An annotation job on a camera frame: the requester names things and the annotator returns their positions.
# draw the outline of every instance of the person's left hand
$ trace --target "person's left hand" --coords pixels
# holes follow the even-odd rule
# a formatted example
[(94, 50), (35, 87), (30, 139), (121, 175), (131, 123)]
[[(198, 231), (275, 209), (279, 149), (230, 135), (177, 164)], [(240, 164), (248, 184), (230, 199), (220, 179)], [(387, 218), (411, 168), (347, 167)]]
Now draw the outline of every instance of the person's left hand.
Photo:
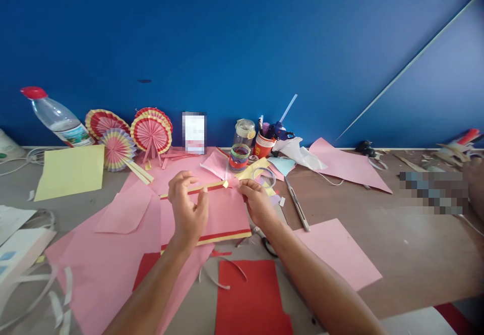
[(173, 206), (175, 234), (172, 240), (184, 247), (195, 247), (208, 221), (208, 191), (203, 188), (195, 204), (188, 196), (188, 185), (198, 178), (191, 171), (180, 171), (168, 183), (168, 200)]

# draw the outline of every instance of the red cup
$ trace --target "red cup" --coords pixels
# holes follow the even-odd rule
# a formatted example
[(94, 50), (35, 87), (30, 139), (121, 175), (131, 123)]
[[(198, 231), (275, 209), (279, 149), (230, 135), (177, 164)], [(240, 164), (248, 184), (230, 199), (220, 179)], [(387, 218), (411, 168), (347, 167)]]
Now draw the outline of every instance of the red cup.
[(275, 138), (265, 138), (258, 133), (256, 137), (256, 145), (254, 146), (254, 155), (259, 159), (266, 157), (271, 153), (271, 149), (275, 144)]

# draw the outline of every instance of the table surface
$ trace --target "table surface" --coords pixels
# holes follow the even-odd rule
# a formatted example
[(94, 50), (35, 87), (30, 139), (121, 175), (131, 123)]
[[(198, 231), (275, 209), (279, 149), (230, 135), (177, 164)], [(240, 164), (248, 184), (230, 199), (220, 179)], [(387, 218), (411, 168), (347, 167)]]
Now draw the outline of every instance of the table surface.
[[(399, 154), (418, 163), (422, 151), (400, 151)], [(302, 166), (288, 175), (309, 224), (338, 218), (382, 274), (381, 280), (359, 292), (363, 300), (377, 317), (385, 318), (481, 294), (484, 290), (482, 237), (456, 217), (428, 214), (421, 200), (411, 198), (408, 190), (400, 189), (397, 174), (411, 170), (391, 154), (383, 159), (389, 170), (379, 174), (393, 190), (393, 195), (348, 182), (331, 186), (319, 174)], [(56, 217), (55, 241), (108, 205), (128, 176), (128, 172), (105, 173), (101, 190), (51, 199), (45, 204), (29, 202), (29, 192), (36, 189), (41, 173), (41, 166), (28, 165), (0, 177), (0, 204), (21, 209), (43, 206), (52, 210)], [(302, 228), (286, 184), (277, 182), (275, 189), (286, 198), (283, 212), (288, 224), (293, 229)], [(484, 229), (472, 214), (469, 219), (480, 230)], [(236, 249), (233, 243), (223, 242), (217, 244), (216, 249), (233, 252), (230, 259), (235, 260), (271, 259), (258, 236), (246, 242)], [(218, 279), (219, 260), (211, 258), (205, 265), (215, 279)], [(312, 324), (311, 314), (287, 280), (284, 268), (279, 262), (276, 264), (284, 311), (291, 316), (294, 333), (320, 333), (321, 328)], [(57, 283), (53, 289), (62, 294)], [(18, 314), (22, 305), (28, 305), (32, 301), (32, 291), (19, 287), (13, 297), (15, 304), (9, 301), (0, 323)], [(166, 334), (213, 334), (216, 302), (217, 287), (202, 275), (202, 282), (194, 283)], [(22, 322), (5, 333), (51, 334), (50, 311), (45, 298)], [(82, 334), (75, 318), (71, 334)]]

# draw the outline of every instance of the paper rosette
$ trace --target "paper rosette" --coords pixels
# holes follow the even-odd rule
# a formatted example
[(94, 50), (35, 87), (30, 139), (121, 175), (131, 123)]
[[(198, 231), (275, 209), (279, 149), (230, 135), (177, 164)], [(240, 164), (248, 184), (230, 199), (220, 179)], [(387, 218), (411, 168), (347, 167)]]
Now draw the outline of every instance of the paper rosette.
[(128, 162), (133, 161), (136, 148), (131, 136), (121, 128), (112, 128), (104, 132), (100, 139), (105, 146), (104, 168), (108, 171), (120, 171)]
[(152, 158), (170, 148), (173, 126), (169, 118), (156, 108), (143, 108), (131, 124), (131, 137), (136, 145)]
[(107, 130), (121, 128), (130, 134), (130, 126), (113, 112), (104, 109), (92, 109), (86, 115), (86, 128), (98, 141)]

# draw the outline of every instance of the blue wall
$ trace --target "blue wall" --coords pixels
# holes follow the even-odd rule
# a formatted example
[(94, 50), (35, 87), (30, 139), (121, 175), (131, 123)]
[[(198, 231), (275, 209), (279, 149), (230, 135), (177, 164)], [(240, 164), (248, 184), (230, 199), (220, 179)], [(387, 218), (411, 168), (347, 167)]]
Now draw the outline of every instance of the blue wall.
[[(37, 85), (79, 118), (104, 108), (130, 123), (156, 106), (175, 145), (181, 112), (206, 111), (208, 143), (228, 146), (238, 118), (275, 121), (297, 93), (288, 130), (334, 142), (467, 1), (0, 0), (0, 127), (59, 144), (18, 91)], [(459, 114), (458, 129), (473, 124)]]
[(336, 144), (437, 148), (469, 128), (484, 131), (483, 108), (484, 0), (476, 0)]

